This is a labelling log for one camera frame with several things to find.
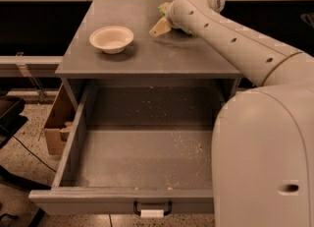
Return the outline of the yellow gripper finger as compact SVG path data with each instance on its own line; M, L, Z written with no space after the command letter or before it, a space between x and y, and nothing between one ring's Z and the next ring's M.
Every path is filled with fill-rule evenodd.
M150 35L153 37L158 37L162 34L169 32L172 29L169 21L163 17L161 18L155 26L150 30Z

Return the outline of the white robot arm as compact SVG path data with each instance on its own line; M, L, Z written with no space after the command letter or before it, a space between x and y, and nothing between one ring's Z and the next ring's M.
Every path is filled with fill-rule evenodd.
M174 0L151 29L203 39L254 87L212 135L216 227L314 227L314 58L222 16L225 0Z

